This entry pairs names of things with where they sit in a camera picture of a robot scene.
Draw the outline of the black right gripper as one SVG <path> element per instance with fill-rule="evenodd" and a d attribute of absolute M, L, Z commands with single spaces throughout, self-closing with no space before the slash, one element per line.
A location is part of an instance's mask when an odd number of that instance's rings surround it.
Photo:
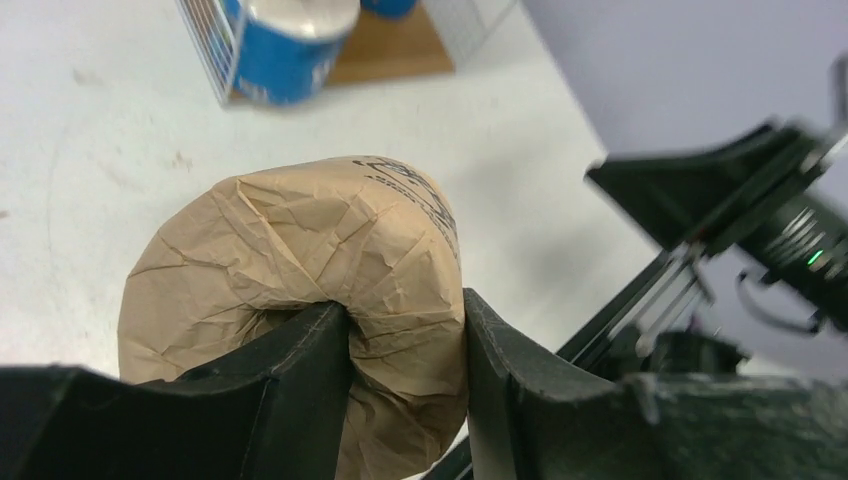
<path fill-rule="evenodd" d="M 560 356 L 589 371 L 698 356 L 714 370 L 845 370 L 847 216 L 811 189 L 842 146 L 766 122 L 711 149 L 592 166 L 660 254 Z"/>

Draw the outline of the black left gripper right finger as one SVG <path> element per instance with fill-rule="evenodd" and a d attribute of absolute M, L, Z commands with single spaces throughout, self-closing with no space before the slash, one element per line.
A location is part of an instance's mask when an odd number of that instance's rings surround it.
<path fill-rule="evenodd" d="M 843 479 L 847 389 L 767 376 L 610 382 L 464 292 L 478 479 Z"/>

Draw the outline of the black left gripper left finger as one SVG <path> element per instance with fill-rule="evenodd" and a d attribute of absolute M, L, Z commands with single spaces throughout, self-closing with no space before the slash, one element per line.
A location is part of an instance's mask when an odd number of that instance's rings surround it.
<path fill-rule="evenodd" d="M 349 318 L 312 305 L 173 381 L 70 366 L 1 371 L 5 479 L 331 479 Z"/>

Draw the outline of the brown paper roll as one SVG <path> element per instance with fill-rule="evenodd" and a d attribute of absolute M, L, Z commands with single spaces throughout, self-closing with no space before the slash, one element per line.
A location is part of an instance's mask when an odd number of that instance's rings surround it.
<path fill-rule="evenodd" d="M 438 185 L 397 160 L 233 176 L 182 208 L 126 279 L 120 376 L 173 380 L 269 332 L 264 311 L 325 301 L 353 320 L 336 477 L 428 470 L 468 404 L 459 242 Z"/>

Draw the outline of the blue paper roll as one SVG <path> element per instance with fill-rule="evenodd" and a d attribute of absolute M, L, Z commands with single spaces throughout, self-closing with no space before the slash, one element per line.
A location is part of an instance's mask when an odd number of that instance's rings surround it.
<path fill-rule="evenodd" d="M 417 0 L 361 0 L 363 10 L 386 19 L 401 19 L 417 6 Z"/>
<path fill-rule="evenodd" d="M 291 105 L 313 97 L 327 77 L 360 16 L 358 1 L 224 1 L 237 35 L 235 91 L 267 105 Z"/>

